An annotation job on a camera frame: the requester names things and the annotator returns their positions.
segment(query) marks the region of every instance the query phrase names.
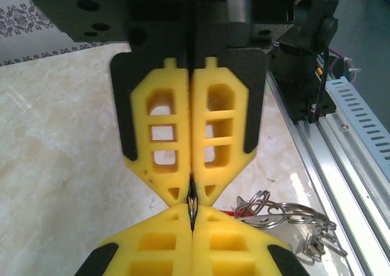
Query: white surface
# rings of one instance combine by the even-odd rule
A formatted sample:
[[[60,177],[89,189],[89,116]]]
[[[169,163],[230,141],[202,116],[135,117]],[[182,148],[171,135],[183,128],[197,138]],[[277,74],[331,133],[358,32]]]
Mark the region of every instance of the white surface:
[[[126,50],[111,44],[0,68],[2,276],[74,275],[104,238],[166,208],[122,160],[108,63]],[[214,206],[231,210],[237,195],[259,189],[321,211],[270,90],[258,154]],[[330,257],[312,269],[333,276],[345,266]]]

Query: patterned fabric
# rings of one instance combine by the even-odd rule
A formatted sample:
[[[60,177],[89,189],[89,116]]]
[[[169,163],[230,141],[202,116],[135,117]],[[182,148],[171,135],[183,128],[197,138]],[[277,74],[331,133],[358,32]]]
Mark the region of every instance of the patterned fabric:
[[[0,7],[0,67],[102,45],[73,42],[31,1]]]

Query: screw hole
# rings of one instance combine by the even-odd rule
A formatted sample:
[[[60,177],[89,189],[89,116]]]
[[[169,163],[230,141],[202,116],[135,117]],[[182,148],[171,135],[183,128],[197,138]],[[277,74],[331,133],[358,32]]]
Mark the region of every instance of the screw hole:
[[[129,41],[137,46],[144,44],[146,38],[146,31],[140,27],[134,27],[129,32]]]
[[[98,11],[100,9],[100,5],[98,3],[88,0],[77,2],[77,6],[79,6],[80,9],[89,12]]]
[[[110,29],[110,26],[104,23],[95,23],[92,25],[92,28],[97,31],[107,31]]]
[[[98,33],[97,32],[84,32],[84,35],[86,37],[97,37]]]
[[[261,31],[259,31],[258,33],[257,33],[259,36],[261,36],[261,37],[265,37],[265,36],[267,36],[267,35],[270,35],[271,34],[271,31],[270,30],[261,30]]]

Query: marble countertop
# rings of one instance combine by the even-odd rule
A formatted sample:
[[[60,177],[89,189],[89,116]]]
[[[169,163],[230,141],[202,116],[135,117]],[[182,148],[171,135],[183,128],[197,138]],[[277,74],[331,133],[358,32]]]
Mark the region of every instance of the marble countertop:
[[[122,159],[108,63],[128,50],[0,68],[1,275],[74,275],[104,238],[166,208]],[[259,189],[322,209],[268,88],[257,156],[214,207],[231,210]],[[315,275],[348,275],[334,260],[323,257]]]

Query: yellow foam pad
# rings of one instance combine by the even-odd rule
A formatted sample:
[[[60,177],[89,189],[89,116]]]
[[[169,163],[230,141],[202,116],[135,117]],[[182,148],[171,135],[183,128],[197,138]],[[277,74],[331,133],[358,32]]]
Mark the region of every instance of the yellow foam pad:
[[[271,235],[200,206],[193,232],[192,276],[282,276],[269,245],[289,250]]]
[[[151,71],[131,92],[138,159],[131,161],[125,157],[125,163],[168,206],[186,202],[188,192],[188,87],[188,70],[176,68],[176,61],[169,58],[164,68]],[[159,107],[169,113],[157,111],[154,114]],[[164,130],[170,130],[168,136],[171,136],[160,140],[158,134]],[[159,155],[162,155],[162,164],[158,162]]]
[[[191,275],[188,206],[180,204],[101,243],[119,245],[104,276]]]
[[[244,139],[249,90],[217,59],[206,58],[191,83],[192,168],[201,205],[211,206],[227,185],[255,157],[246,154]],[[207,137],[206,128],[213,136]],[[205,156],[213,151],[211,161]]]

